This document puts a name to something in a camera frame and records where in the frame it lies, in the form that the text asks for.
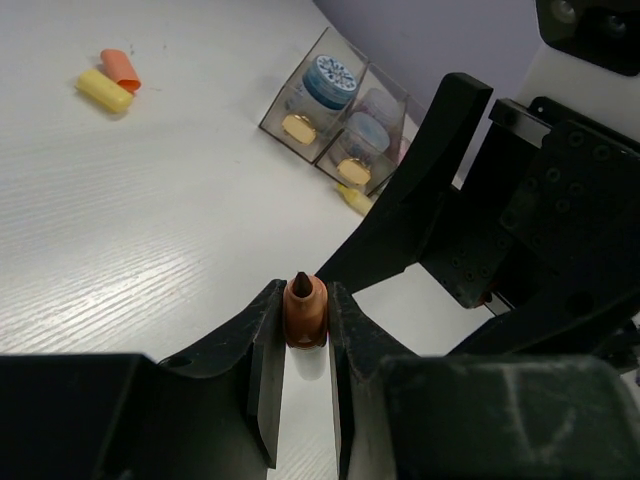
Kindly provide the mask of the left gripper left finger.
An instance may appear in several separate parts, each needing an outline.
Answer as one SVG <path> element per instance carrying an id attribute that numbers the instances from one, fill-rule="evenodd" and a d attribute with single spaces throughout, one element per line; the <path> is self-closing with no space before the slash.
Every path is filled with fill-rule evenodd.
<path id="1" fill-rule="evenodd" d="M 1 360 L 5 479 L 263 479 L 276 465 L 285 282 L 155 362 L 134 353 Z"/>

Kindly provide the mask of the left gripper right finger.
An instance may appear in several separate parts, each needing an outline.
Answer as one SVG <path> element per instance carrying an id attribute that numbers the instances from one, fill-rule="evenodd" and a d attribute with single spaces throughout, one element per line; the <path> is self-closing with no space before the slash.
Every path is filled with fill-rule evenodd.
<path id="1" fill-rule="evenodd" d="M 589 356 L 422 357 L 328 287 L 342 479 L 635 479 L 639 411 Z"/>

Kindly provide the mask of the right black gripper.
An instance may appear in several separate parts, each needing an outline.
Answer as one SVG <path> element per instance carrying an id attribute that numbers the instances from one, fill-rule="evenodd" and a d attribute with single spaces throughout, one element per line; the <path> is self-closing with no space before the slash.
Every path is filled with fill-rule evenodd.
<path id="1" fill-rule="evenodd" d="M 493 88 L 443 77 L 403 161 L 317 271 L 361 291 L 419 260 L 466 308 L 492 317 L 452 355 L 592 355 L 639 363 L 639 146 L 549 99 L 497 101 L 460 188 Z"/>

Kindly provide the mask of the yellow highlighter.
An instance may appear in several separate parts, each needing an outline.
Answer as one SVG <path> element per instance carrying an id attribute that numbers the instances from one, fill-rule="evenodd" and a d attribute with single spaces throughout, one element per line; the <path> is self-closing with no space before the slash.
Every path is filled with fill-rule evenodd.
<path id="1" fill-rule="evenodd" d="M 353 211 L 365 217 L 373 207 L 373 201 L 355 188 L 346 187 L 342 184 L 336 184 L 335 189 Z"/>

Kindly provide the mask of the clear jar blue contents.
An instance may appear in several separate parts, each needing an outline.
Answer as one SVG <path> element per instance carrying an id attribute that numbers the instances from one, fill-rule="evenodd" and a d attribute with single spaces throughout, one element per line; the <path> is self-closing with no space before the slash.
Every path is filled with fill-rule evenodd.
<path id="1" fill-rule="evenodd" d="M 338 142 L 348 157 L 371 168 L 389 147 L 390 137 L 374 118 L 355 112 L 347 119 Z"/>

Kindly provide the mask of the clear jar purple contents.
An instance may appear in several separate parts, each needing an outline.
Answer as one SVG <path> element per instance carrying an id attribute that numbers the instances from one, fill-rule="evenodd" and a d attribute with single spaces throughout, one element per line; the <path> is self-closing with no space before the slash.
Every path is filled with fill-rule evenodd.
<path id="1" fill-rule="evenodd" d="M 403 104 L 386 90 L 368 89 L 357 102 L 354 111 L 374 118 L 389 134 L 391 144 L 398 141 L 400 124 L 404 116 Z"/>

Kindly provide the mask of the blue lidded paint jar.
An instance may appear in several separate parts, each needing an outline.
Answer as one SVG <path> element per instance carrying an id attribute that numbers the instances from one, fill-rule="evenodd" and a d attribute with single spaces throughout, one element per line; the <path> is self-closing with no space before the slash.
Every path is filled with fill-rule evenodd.
<path id="1" fill-rule="evenodd" d="M 305 116 L 317 131 L 324 131 L 350 103 L 358 86 L 358 77 L 341 61 L 320 54 L 294 87 L 288 109 Z"/>

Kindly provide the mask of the yellow highlighter cap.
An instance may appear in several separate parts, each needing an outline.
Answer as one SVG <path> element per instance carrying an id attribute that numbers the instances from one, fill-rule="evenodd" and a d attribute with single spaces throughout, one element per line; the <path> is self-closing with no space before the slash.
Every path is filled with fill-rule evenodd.
<path id="1" fill-rule="evenodd" d="M 75 88 L 106 110 L 120 114 L 133 103 L 134 96 L 97 69 L 80 74 Z"/>

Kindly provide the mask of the orange highlighter cap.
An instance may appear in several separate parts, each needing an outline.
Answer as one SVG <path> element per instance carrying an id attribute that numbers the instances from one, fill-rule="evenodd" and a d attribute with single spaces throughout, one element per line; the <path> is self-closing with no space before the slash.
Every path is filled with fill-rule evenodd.
<path id="1" fill-rule="evenodd" d="M 124 51 L 104 49 L 100 53 L 100 58 L 106 75 L 117 85 L 129 93 L 136 93 L 140 89 L 141 81 Z"/>

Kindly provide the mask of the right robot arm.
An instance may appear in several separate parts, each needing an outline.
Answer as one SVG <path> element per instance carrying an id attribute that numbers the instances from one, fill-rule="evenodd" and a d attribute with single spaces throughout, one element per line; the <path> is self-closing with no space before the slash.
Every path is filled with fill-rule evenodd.
<path id="1" fill-rule="evenodd" d="M 443 77 L 404 162 L 320 268 L 358 292 L 422 266 L 492 317 L 459 354 L 639 364 L 639 5 L 540 1 L 516 99 Z"/>

